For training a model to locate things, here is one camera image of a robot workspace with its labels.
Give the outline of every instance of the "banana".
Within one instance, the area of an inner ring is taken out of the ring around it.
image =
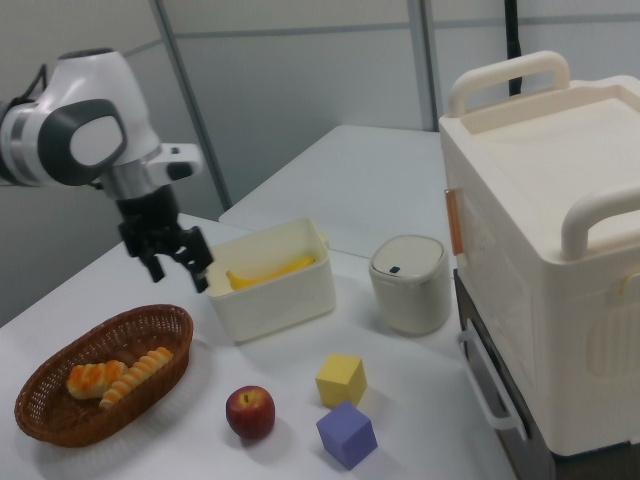
[[[316,261],[315,258],[309,255],[305,255],[294,260],[289,265],[281,268],[277,272],[274,272],[269,275],[265,275],[264,277],[255,278],[255,279],[240,278],[235,276],[233,273],[231,273],[231,271],[228,271],[227,278],[229,279],[229,282],[231,283],[231,288],[233,290],[242,290],[243,288],[251,287],[252,285],[257,285],[258,283],[263,283],[268,280],[273,280],[274,278],[280,277],[282,275],[286,275],[287,273],[295,272],[296,270],[300,270],[301,268],[304,268],[313,264],[315,261]]]

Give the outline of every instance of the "table surface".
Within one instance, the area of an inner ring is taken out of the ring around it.
[[[247,233],[189,216],[181,224],[199,225],[209,245]],[[2,478],[513,480],[462,368],[456,308],[433,334],[394,333],[380,319],[368,261],[330,255],[337,293],[331,313],[234,344],[182,267],[163,258],[167,277],[153,284],[122,244],[107,252],[0,328]],[[15,399],[40,364],[104,320],[154,303],[185,308],[195,327],[189,368],[166,397],[84,448],[39,442],[18,428]],[[331,352],[361,357],[369,384],[358,408],[371,418],[379,447],[351,471],[324,450],[315,426],[329,410],[314,379]],[[276,402],[274,430],[253,444],[225,419],[228,395],[247,384],[264,386]]]
[[[436,238],[450,252],[445,188],[438,133],[343,125],[219,220],[261,230],[309,217],[332,249],[367,258],[404,234]]]

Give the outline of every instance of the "bread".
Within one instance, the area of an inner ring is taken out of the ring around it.
[[[107,363],[76,365],[67,379],[67,389],[74,398],[101,398],[111,384],[127,372],[127,366],[111,360]]]
[[[107,409],[126,397],[131,391],[160,370],[173,358],[173,353],[164,347],[159,347],[133,364],[125,375],[115,381],[100,400],[100,408]]]

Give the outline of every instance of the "yellow cube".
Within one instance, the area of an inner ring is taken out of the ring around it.
[[[367,389],[362,359],[330,353],[316,375],[316,385],[325,406],[337,407],[345,400],[357,406]]]

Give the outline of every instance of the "apple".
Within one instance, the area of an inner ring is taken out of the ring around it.
[[[247,440],[266,437],[276,420],[273,398],[262,387],[247,385],[227,399],[227,422],[231,429]]]

